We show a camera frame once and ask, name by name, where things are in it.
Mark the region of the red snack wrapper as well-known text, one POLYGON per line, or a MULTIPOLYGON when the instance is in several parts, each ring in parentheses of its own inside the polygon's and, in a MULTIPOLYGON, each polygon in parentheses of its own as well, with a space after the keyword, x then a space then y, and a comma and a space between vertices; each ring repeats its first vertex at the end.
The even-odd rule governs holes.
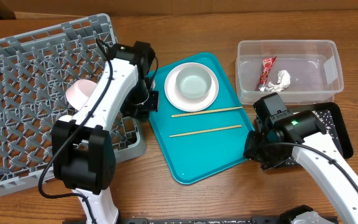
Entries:
POLYGON ((269 76, 269 72, 271 71, 275 61, 276 61, 276 57, 263 59, 262 73, 260 75, 259 82, 257 84, 257 89, 259 91, 265 91, 265 87, 267 86, 267 79, 269 76))

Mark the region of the white rice pile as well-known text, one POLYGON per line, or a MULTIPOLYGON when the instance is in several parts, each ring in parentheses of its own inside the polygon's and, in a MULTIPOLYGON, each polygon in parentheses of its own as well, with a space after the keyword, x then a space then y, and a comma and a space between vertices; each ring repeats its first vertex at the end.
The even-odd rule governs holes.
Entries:
MULTIPOLYGON (((342 154, 342 148, 339 142, 339 135, 336 131, 336 127, 331 112, 329 110, 312 110, 311 112, 314 114, 316 118, 318 118, 325 125, 326 132, 331 136, 340 154, 342 154)), ((290 167, 290 166, 297 166, 298 163, 296 163, 293 157, 289 157, 281 165, 282 167, 287 167, 287 166, 290 167)))

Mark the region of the pink bowl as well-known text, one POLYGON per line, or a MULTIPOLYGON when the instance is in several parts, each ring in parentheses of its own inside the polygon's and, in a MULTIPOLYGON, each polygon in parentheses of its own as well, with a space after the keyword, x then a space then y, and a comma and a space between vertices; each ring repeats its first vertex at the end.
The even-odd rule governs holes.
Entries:
POLYGON ((77 80, 65 93, 67 101, 74 109, 81 110, 86 105, 96 86, 97 83, 91 80, 77 80))

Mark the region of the grey bowl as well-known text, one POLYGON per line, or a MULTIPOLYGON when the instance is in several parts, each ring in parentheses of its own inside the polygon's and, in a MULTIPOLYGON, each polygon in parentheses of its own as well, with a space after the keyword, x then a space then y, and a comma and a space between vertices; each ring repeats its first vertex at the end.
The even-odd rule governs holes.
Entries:
POLYGON ((190 99, 205 96, 211 85, 212 79, 208 71, 198 66, 186 67, 176 77, 176 86, 179 92, 190 99))

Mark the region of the white cup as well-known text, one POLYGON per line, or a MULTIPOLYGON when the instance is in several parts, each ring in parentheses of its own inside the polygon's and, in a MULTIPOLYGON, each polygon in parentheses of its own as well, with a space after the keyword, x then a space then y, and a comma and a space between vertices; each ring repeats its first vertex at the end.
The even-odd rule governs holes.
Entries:
POLYGON ((71 115, 69 115, 69 114, 66 114, 66 115, 63 115, 63 116, 61 116, 58 120, 59 121, 64 121, 64 122, 70 122, 71 121, 71 119, 72 119, 72 116, 71 115))

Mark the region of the white tissue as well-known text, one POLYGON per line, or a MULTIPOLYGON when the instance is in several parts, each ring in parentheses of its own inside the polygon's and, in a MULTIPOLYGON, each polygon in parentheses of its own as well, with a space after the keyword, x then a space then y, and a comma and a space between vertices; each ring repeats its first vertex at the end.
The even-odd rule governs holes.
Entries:
POLYGON ((291 76, 287 70, 281 70, 277 74, 277 83, 274 84, 269 82, 267 87, 265 88, 266 91, 272 92, 280 92, 286 88, 288 88, 291 84, 291 76))

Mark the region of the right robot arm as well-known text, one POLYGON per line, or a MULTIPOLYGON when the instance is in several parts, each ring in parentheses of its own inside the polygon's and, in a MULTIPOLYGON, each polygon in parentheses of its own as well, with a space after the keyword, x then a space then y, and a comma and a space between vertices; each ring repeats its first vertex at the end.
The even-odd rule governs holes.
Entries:
POLYGON ((346 162, 353 148, 339 106, 333 102, 287 108, 278 93, 253 104, 257 130, 244 157, 263 170, 289 157, 301 165, 332 203, 343 223, 358 223, 358 176, 346 162))

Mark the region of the white round plate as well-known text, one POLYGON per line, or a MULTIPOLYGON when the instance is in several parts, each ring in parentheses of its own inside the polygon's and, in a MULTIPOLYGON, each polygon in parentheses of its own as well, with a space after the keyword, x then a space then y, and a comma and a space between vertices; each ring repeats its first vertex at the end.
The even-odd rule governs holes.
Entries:
POLYGON ((176 66, 173 70, 169 72, 165 79, 164 85, 165 96, 168 101, 176 108, 186 112, 197 112, 206 109, 211 106, 219 93, 219 82, 215 73, 208 68, 207 66, 196 63, 196 62, 187 62, 176 66), (204 68, 208 71, 212 79, 212 85, 209 89, 209 92, 205 96, 198 99, 190 99, 184 97, 178 90, 176 86, 176 77, 178 73, 189 66, 198 66, 204 68))

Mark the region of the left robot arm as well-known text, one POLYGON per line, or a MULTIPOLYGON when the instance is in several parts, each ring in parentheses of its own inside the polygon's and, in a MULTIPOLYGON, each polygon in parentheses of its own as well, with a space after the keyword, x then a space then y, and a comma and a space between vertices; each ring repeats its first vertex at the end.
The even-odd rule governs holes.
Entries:
POLYGON ((48 167, 71 189, 85 210, 87 223, 117 223, 119 210, 112 201, 116 156, 111 131, 117 114, 146 120, 158 110, 159 93, 148 73, 158 60, 151 45, 96 44, 106 58, 95 89, 73 116, 62 116, 52 128, 52 154, 48 167))

